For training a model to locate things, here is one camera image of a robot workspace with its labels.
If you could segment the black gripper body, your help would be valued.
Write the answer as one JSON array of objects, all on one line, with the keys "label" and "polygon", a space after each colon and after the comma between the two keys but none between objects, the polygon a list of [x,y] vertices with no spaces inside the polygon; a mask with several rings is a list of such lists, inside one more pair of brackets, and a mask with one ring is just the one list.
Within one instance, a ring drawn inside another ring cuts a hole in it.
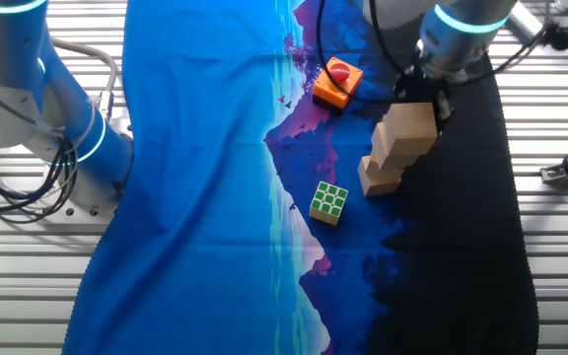
[{"label": "black gripper body", "polygon": [[445,81],[431,79],[419,68],[414,68],[398,76],[393,96],[399,103],[438,104],[450,97],[450,91]]}]

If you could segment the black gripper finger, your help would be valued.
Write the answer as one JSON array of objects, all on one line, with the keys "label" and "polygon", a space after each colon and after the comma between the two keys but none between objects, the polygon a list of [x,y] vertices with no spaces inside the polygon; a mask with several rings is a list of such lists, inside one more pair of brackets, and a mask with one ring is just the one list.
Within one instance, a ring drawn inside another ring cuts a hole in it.
[{"label": "black gripper finger", "polygon": [[435,94],[434,112],[436,115],[436,127],[438,132],[441,133],[454,114],[454,109],[451,107],[446,91],[438,91]]}]

